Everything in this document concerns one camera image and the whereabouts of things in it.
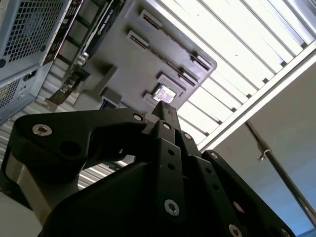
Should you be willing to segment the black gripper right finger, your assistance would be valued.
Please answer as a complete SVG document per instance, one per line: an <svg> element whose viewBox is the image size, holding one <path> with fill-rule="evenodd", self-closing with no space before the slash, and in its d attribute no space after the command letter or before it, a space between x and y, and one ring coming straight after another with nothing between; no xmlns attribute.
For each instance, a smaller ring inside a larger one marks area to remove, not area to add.
<svg viewBox="0 0 316 237"><path fill-rule="evenodd" d="M185 175L187 215L214 228L217 237L293 237L283 220L215 151L199 152L180 128L177 111L164 105L164 117L175 128Z"/></svg>

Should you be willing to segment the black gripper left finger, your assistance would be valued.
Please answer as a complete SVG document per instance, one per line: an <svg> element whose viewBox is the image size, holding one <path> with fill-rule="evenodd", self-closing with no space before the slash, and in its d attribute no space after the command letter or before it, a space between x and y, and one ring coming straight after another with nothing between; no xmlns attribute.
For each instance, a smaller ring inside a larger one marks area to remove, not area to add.
<svg viewBox="0 0 316 237"><path fill-rule="evenodd" d="M28 115L11 133L11 180L39 219L66 198L134 163L175 161L175 128L131 108Z"/></svg>

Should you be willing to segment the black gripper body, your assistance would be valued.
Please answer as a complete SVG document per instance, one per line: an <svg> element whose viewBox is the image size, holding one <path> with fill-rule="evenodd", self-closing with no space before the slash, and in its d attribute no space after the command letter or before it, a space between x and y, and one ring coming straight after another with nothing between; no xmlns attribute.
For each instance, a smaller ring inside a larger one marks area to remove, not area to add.
<svg viewBox="0 0 316 237"><path fill-rule="evenodd" d="M198 237L215 227L214 202L192 166L134 163L58 204L43 237Z"/></svg>

